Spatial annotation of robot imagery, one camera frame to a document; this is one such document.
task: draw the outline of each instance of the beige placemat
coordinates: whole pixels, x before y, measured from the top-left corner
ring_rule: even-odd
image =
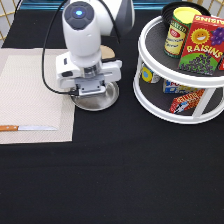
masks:
[[[46,50],[46,81],[54,89],[58,89],[55,59],[66,51]],[[75,106],[69,96],[44,86],[41,52],[0,50],[0,125],[49,125],[57,131],[0,132],[1,144],[72,141]]]

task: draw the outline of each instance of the snack box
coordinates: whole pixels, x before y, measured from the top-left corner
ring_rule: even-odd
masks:
[[[195,15],[179,69],[213,75],[224,52],[224,20]]]
[[[164,79],[163,92],[164,93],[191,93],[198,91],[198,88],[183,86],[175,82]]]
[[[188,93],[184,96],[180,96],[173,99],[173,102],[170,107],[170,112],[172,114],[177,114],[184,110],[196,107],[204,93],[204,89],[200,89],[194,93]]]
[[[219,70],[224,70],[224,58],[222,58],[220,61]]]

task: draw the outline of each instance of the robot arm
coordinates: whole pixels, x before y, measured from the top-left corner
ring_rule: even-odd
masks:
[[[104,2],[118,24],[119,33],[126,34],[134,24],[132,1]],[[101,61],[101,35],[113,35],[114,30],[111,18],[100,1],[72,0],[63,10],[62,23],[69,51],[56,59],[59,87],[78,89],[81,96],[95,95],[105,92],[105,84],[119,81],[122,62]]]

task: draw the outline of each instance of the green can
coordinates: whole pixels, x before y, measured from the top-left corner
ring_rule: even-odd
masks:
[[[180,58],[195,15],[201,13],[191,7],[179,7],[173,12],[164,52],[173,58]]]

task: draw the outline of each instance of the black table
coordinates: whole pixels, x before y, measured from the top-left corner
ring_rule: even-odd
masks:
[[[76,109],[73,141],[0,146],[1,224],[223,224],[224,113],[179,125],[147,112],[133,92],[137,41],[159,11],[137,11],[118,45],[119,100]],[[41,48],[53,12],[19,11],[5,48]],[[65,48],[61,17],[49,48]]]

